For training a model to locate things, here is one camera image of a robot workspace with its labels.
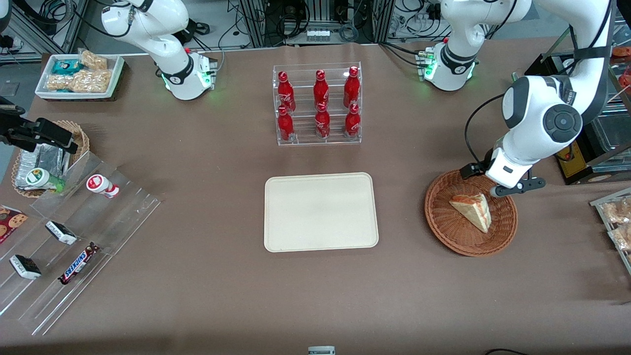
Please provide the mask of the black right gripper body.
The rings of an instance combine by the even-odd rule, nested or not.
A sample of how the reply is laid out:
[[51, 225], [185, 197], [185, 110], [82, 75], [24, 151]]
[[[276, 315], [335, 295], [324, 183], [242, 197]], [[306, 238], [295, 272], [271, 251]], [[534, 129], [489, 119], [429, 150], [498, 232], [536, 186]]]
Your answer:
[[0, 142], [24, 151], [34, 151], [36, 142], [29, 121], [1, 121]]

